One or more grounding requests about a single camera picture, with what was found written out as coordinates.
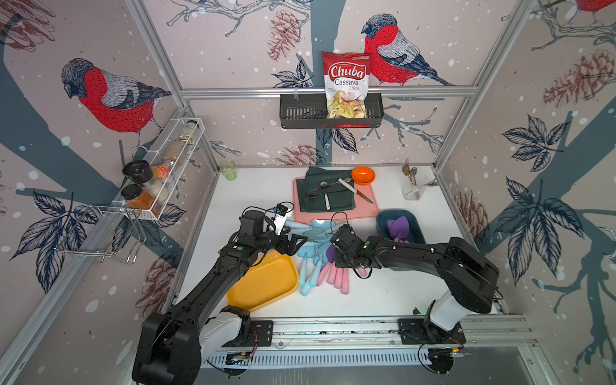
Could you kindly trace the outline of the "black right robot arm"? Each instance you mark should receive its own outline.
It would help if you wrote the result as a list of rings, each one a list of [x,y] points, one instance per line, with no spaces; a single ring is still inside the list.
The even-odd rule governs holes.
[[[335,247],[335,265],[339,268],[419,271],[445,282],[445,294],[432,301],[423,319],[412,316],[399,321],[404,344],[463,343],[460,321],[468,314],[492,310],[500,271],[460,237],[431,245],[375,236],[364,241],[351,226],[344,225],[330,243]]]

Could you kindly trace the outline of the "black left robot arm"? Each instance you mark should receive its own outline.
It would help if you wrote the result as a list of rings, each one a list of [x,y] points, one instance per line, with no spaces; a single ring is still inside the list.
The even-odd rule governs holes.
[[[293,256],[306,243],[305,236],[292,234],[286,225],[291,214],[285,202],[268,210],[245,209],[239,231],[220,249],[210,272],[166,313],[144,321],[133,365],[136,383],[192,384],[210,356],[226,344],[252,350],[271,344],[271,322],[252,324],[250,312],[237,306],[212,313],[271,250]]]

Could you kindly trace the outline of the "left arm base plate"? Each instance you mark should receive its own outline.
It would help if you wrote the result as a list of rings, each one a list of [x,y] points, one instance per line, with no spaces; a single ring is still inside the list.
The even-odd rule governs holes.
[[[273,321],[251,321],[250,324],[242,325],[238,337],[226,343],[224,347],[270,347],[273,332]]]

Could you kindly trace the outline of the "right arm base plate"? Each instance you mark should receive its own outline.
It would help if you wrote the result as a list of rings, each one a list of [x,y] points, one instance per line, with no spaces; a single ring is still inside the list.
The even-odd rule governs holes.
[[[459,323],[451,331],[446,331],[434,326],[429,320],[425,322],[422,317],[413,316],[398,319],[397,327],[403,345],[464,345],[466,343],[464,331]]]

